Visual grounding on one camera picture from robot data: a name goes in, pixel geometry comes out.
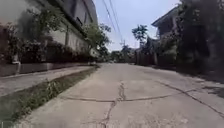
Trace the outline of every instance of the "roof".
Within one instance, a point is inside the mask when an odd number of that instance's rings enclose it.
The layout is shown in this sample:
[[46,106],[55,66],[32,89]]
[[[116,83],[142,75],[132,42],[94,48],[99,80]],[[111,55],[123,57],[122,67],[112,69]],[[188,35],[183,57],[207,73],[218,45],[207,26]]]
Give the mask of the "roof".
[[172,10],[170,10],[169,12],[167,12],[165,15],[163,15],[162,17],[160,17],[159,19],[157,19],[155,22],[152,23],[152,26],[154,27],[158,27],[160,23],[162,23],[165,19],[167,19],[170,16],[173,16],[177,13],[178,11],[178,6],[173,8]]

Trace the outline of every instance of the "bush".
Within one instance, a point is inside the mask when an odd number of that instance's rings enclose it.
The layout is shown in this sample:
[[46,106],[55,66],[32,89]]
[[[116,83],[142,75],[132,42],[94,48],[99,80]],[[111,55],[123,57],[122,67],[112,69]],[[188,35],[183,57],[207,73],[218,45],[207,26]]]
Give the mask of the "bush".
[[72,48],[60,43],[49,43],[47,45],[47,62],[89,62],[95,60],[89,53],[77,53]]
[[23,51],[21,53],[22,63],[40,63],[41,51],[40,44],[27,42],[23,45]]

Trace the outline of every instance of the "street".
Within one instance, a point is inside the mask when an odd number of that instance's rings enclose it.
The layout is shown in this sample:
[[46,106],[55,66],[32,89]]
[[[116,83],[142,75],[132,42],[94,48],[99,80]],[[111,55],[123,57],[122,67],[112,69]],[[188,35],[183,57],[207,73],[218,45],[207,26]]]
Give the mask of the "street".
[[17,125],[42,128],[223,128],[224,85],[128,64],[103,64]]

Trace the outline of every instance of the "sidewalk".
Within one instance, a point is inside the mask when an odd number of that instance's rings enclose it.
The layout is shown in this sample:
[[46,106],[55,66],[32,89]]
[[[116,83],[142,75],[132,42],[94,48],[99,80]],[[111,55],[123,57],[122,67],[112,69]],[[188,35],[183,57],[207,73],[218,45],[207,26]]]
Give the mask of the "sidewalk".
[[51,70],[47,72],[31,73],[12,77],[3,77],[0,78],[0,97],[35,86],[45,81],[51,81],[61,76],[84,71],[89,68],[91,67],[77,66],[72,68]]

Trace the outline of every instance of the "power line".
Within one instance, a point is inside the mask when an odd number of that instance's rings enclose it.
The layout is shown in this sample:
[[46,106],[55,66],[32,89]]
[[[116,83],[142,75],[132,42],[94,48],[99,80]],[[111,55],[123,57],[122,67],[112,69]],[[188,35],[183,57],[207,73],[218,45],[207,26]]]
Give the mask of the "power line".
[[107,4],[106,4],[105,0],[102,0],[102,1],[103,1],[104,6],[106,7],[107,14],[108,14],[109,19],[110,19],[110,21],[111,21],[111,24],[112,24],[112,26],[113,26],[113,28],[114,28],[114,31],[116,31],[115,26],[114,26],[114,23],[113,23],[113,20],[112,20],[111,15],[110,15],[110,11],[109,11],[109,9],[108,9],[108,7],[107,7]]
[[117,25],[117,28],[118,28],[118,32],[120,34],[120,37],[121,37],[121,41],[123,42],[123,36],[121,34],[121,29],[120,29],[120,26],[119,26],[119,21],[118,21],[118,18],[117,18],[117,11],[116,9],[114,9],[114,6],[113,6],[113,3],[111,0],[110,1],[110,6],[111,6],[111,9],[113,11],[113,15],[114,15],[114,18],[115,18],[115,22],[116,22],[116,25]]

